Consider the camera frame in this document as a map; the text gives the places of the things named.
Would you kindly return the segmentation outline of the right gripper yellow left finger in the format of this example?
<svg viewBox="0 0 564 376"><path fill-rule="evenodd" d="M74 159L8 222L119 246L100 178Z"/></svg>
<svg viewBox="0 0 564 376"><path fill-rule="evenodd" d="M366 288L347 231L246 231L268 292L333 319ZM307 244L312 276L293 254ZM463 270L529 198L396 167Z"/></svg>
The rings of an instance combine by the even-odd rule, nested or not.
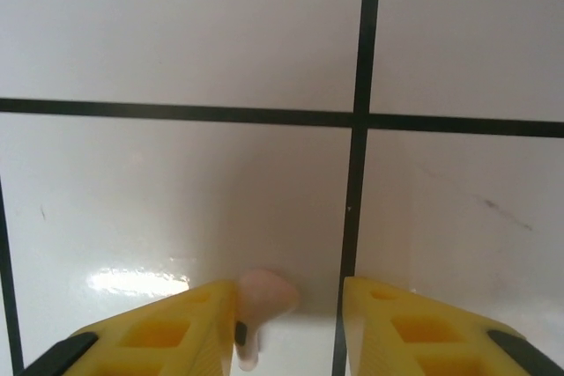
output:
<svg viewBox="0 0 564 376"><path fill-rule="evenodd" d="M235 283L219 280L98 321L55 343L25 375L228 375Z"/></svg>

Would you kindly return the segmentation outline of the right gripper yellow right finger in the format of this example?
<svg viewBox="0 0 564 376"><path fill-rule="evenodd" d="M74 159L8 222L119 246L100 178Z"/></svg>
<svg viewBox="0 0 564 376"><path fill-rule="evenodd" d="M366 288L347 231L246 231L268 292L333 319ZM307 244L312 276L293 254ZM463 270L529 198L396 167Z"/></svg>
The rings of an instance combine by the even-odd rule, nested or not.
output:
<svg viewBox="0 0 564 376"><path fill-rule="evenodd" d="M349 276L343 319L353 375L560 375L513 328L365 277Z"/></svg>

